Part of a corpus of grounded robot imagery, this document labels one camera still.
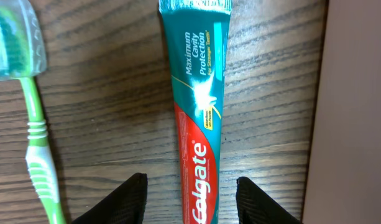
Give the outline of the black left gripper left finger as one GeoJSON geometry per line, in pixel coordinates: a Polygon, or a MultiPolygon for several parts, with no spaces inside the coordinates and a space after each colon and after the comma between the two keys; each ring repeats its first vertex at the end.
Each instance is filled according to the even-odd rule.
{"type": "Polygon", "coordinates": [[[72,224],[142,224],[147,189],[147,174],[135,173],[72,224]]]}

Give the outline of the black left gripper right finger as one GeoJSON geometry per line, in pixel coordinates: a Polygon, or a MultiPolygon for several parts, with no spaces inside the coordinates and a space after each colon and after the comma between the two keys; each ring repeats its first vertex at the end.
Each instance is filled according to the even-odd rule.
{"type": "Polygon", "coordinates": [[[236,205],[240,224],[301,224],[248,177],[237,179],[236,205]]]}

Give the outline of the Colgate toothpaste tube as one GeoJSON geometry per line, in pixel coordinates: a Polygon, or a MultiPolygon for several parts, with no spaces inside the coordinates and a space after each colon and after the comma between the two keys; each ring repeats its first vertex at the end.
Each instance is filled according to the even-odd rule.
{"type": "Polygon", "coordinates": [[[231,1],[159,0],[170,61],[186,224],[218,222],[231,1]]]}

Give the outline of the green white toothbrush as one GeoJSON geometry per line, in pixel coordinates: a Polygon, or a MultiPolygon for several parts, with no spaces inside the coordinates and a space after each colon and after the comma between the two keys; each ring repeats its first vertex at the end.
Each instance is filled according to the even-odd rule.
{"type": "Polygon", "coordinates": [[[47,69],[39,20],[27,0],[0,0],[0,81],[19,80],[28,114],[29,177],[49,223],[65,224],[58,176],[35,76],[47,69]]]}

